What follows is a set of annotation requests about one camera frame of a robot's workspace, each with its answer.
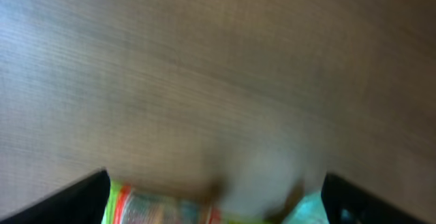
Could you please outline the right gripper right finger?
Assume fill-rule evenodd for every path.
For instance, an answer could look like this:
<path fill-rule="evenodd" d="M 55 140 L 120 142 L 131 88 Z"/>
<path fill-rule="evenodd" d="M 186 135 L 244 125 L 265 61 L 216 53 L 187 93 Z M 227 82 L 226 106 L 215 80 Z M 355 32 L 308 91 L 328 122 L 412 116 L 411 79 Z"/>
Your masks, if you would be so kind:
<path fill-rule="evenodd" d="M 425 224 L 332 173 L 324 179 L 321 199 L 330 224 Z"/>

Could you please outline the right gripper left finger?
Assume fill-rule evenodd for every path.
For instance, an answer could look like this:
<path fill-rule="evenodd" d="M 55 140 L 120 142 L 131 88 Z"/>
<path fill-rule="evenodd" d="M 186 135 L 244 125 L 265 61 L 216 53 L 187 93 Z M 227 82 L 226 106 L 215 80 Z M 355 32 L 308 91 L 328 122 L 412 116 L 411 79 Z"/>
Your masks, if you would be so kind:
<path fill-rule="evenodd" d="M 110 195 L 110 177 L 99 170 L 1 220 L 1 224 L 100 224 Z"/>

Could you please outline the teal tissue pack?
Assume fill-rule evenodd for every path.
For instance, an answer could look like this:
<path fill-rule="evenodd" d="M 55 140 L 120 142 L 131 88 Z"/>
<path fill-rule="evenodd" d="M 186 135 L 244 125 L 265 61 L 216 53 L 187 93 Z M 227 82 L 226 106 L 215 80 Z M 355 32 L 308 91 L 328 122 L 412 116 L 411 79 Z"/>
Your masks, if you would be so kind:
<path fill-rule="evenodd" d="M 329 224 L 321 192 L 304 196 L 282 222 L 283 224 Z"/>

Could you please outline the green snack bag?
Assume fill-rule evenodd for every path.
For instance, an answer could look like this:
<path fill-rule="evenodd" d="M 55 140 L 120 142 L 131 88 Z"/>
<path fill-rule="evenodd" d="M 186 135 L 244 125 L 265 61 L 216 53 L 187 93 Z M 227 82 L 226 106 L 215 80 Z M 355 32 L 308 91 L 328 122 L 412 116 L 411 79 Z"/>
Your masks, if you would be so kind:
<path fill-rule="evenodd" d="M 214 206 L 139 191 L 110 182 L 102 224 L 265 224 L 261 219 L 229 214 Z"/>

